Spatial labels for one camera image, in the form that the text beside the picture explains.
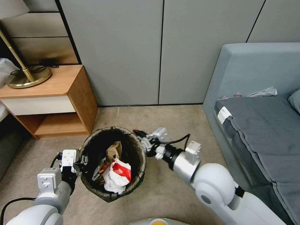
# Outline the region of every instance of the red and white bag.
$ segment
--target red and white bag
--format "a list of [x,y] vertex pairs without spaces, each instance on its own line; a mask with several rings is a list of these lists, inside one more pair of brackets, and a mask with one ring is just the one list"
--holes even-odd
[[121,194],[131,181],[131,166],[116,158],[104,172],[103,178],[105,190]]

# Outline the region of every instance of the beige carpet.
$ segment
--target beige carpet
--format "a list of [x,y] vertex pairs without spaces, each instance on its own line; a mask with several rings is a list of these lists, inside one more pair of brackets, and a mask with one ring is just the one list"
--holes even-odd
[[[120,126],[153,132],[166,127],[171,139],[191,134],[190,140],[202,144],[202,163],[225,165],[219,146],[201,105],[100,108],[94,129]],[[36,197],[37,174],[50,163],[58,151],[79,148],[86,136],[40,139],[23,143],[0,182],[0,208],[11,199]],[[5,223],[16,216],[30,201],[11,204],[5,213]],[[167,163],[148,158],[142,185],[130,195],[106,203],[90,193],[80,179],[70,198],[64,224],[119,225],[149,218],[165,217],[188,224],[222,224],[217,216],[203,206],[195,192],[184,184]]]

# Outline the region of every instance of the mattress label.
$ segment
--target mattress label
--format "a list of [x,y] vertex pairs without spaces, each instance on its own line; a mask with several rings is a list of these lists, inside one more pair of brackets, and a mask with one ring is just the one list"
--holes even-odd
[[228,111],[228,109],[225,106],[223,106],[218,113],[218,119],[220,123],[223,124],[226,118],[229,116],[232,116],[231,113]]

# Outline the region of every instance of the white robotic arm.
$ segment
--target white robotic arm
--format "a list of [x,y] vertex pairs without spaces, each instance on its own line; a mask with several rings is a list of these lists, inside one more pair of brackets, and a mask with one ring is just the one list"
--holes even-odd
[[37,175],[40,193],[33,206],[23,210],[7,225],[63,224],[62,215],[75,188],[76,177],[80,174],[79,168],[75,165],[78,161],[77,150],[64,150],[61,160],[61,169],[45,168]]
[[285,224],[258,197],[239,187],[224,166],[207,163],[200,167],[199,143],[191,141],[183,151],[166,144],[169,140],[165,128],[158,128],[150,135],[141,135],[141,131],[134,132],[140,135],[147,155],[155,155],[157,159],[168,162],[170,169],[177,172],[195,190],[198,199],[211,208],[225,224]]

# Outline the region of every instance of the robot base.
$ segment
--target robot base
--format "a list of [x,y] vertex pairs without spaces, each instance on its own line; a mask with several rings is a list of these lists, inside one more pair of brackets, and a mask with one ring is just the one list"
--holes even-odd
[[176,220],[171,220],[167,218],[149,218],[144,220],[139,220],[129,225],[189,225],[187,223],[179,222]]

